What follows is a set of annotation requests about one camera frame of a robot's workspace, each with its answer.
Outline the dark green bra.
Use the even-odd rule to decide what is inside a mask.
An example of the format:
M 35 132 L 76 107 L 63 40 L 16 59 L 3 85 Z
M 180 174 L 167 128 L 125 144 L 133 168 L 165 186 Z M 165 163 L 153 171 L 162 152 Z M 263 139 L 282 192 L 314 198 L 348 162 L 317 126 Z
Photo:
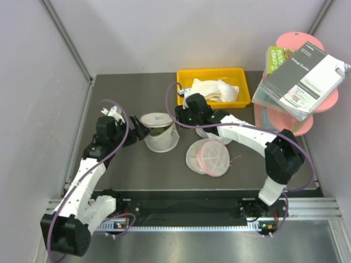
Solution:
M 171 125 L 167 125 L 167 126 L 163 126 L 163 127 L 150 127 L 150 136 L 159 136 L 161 134 L 163 134 L 164 132 L 166 132 L 169 128 L 171 127 Z

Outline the white mesh laundry bag beige trim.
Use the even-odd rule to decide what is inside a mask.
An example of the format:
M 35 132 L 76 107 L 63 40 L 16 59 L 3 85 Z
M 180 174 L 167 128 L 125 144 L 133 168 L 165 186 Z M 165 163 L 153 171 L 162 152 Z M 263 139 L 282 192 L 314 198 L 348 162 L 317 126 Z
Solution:
M 148 135 L 144 141 L 148 149 L 156 153 L 168 152 L 176 147 L 179 142 L 179 133 L 175 123 L 167 113 L 153 112 L 142 115 L 140 121 L 148 128 L 163 127 L 171 125 L 171 127 L 159 136 Z

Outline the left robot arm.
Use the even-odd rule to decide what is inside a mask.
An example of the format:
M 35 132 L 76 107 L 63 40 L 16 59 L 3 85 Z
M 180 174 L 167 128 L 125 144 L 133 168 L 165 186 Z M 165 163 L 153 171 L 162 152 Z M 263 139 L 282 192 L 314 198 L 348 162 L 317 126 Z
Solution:
M 118 113 L 98 118 L 92 142 L 84 149 L 77 174 L 66 195 L 51 214 L 41 218 L 41 230 L 49 252 L 83 256 L 93 233 L 111 215 L 119 217 L 124 204 L 114 196 L 89 200 L 111 160 L 122 147 L 145 139 L 151 132 L 131 115 L 126 122 Z

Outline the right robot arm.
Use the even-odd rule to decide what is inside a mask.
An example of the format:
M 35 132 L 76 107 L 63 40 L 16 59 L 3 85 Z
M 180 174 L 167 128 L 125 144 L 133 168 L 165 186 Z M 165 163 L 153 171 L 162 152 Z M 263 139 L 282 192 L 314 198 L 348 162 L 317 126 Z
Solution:
M 256 211 L 263 217 L 270 216 L 276 210 L 275 202 L 305 161 L 294 134 L 287 129 L 277 133 L 259 128 L 227 111 L 213 110 L 204 96 L 191 89 L 178 94 L 183 104 L 175 108 L 175 116 L 182 127 L 202 129 L 207 136 L 236 141 L 264 157 L 268 177 L 258 194 Z

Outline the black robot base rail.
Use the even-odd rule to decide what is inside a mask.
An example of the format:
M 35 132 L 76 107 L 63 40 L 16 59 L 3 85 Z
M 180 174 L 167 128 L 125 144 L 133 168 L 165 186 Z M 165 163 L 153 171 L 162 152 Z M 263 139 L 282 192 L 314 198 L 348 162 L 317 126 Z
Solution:
M 93 199 L 108 195 L 116 199 L 115 214 L 133 213 L 136 227 L 229 227 L 253 220 L 282 218 L 286 201 L 272 206 L 258 199 L 257 191 L 118 191 L 95 190 Z

